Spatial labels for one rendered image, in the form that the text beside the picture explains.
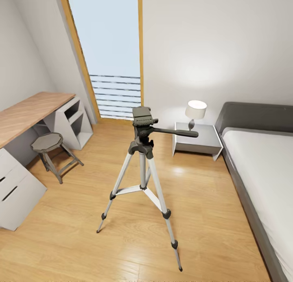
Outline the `camera tripod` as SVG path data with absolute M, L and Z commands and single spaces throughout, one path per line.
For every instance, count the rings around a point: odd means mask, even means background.
M 175 134 L 179 136 L 197 138 L 199 136 L 199 133 L 197 131 L 190 131 L 190 130 L 170 130 L 170 129 L 163 129 L 163 128 L 154 128 L 151 125 L 153 125 L 154 123 L 158 123 L 158 119 L 152 118 L 150 113 L 151 111 L 150 107 L 138 106 L 137 108 L 132 108 L 132 111 L 133 111 L 132 113 L 133 113 L 133 119 L 134 119 L 133 126 L 134 126 L 134 132 L 135 132 L 135 138 L 134 138 L 135 141 L 132 141 L 130 144 L 128 154 L 126 156 L 125 162 L 118 176 L 116 185 L 110 194 L 110 201 L 107 205 L 106 211 L 105 213 L 102 214 L 102 222 L 99 226 L 99 229 L 97 230 L 97 233 L 99 233 L 100 228 L 102 227 L 102 224 L 104 222 L 104 219 L 107 217 L 107 213 L 112 204 L 112 201 L 113 199 L 116 198 L 116 196 L 143 191 L 150 198 L 150 200 L 158 207 L 158 209 L 162 212 L 163 217 L 166 220 L 166 224 L 167 224 L 168 231 L 171 238 L 171 244 L 175 251 L 175 255 L 177 257 L 179 270 L 182 272 L 183 269 L 180 265 L 180 260 L 177 254 L 178 241 L 174 240 L 173 232 L 172 232 L 170 221 L 169 221 L 169 217 L 171 216 L 171 211 L 166 208 L 163 192 L 161 189 L 158 173 L 157 173 L 155 162 L 154 162 L 154 156 L 152 153 L 154 142 L 153 140 L 149 142 L 148 136 L 152 132 L 160 132 L 160 133 L 168 133 L 168 134 Z M 139 156 L 140 156 L 141 185 L 118 189 L 135 151 L 139 151 Z M 146 158 L 149 163 L 147 172 L 146 172 Z M 159 199 L 147 187 L 148 181 L 151 175 L 153 177 L 153 181 L 154 181 Z

